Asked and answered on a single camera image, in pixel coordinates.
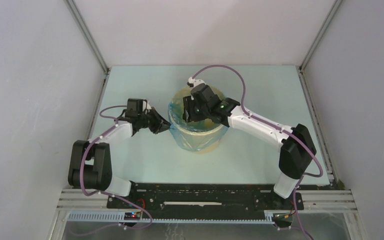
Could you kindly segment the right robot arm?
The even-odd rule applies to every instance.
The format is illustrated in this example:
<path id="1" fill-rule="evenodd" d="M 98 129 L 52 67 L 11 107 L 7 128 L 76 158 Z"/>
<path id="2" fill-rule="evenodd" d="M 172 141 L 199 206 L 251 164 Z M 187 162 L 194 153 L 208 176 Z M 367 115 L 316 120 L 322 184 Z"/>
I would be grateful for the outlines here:
<path id="1" fill-rule="evenodd" d="M 284 209 L 299 185 L 317 150 L 308 128 L 282 125 L 258 114 L 252 114 L 238 101 L 220 99 L 206 83 L 188 83 L 190 94 L 183 98 L 183 116 L 187 122 L 211 120 L 267 141 L 279 151 L 280 176 L 273 187 L 271 204 Z"/>

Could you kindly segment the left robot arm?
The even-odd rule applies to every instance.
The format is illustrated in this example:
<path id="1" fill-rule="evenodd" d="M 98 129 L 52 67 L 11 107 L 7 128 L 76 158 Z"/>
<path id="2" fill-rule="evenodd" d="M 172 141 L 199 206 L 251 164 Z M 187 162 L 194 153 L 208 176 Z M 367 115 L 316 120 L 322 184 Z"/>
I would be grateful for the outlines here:
<path id="1" fill-rule="evenodd" d="M 131 190 L 133 182 L 114 175 L 111 147 L 133 137 L 139 130 L 148 129 L 159 134 L 170 129 L 164 119 L 147 99 L 130 98 L 118 117 L 111 116 L 113 124 L 95 138 L 77 140 L 73 143 L 68 170 L 68 184 L 81 189 L 86 196 L 106 192 L 118 195 L 118 201 L 125 208 L 133 208 L 138 194 Z"/>

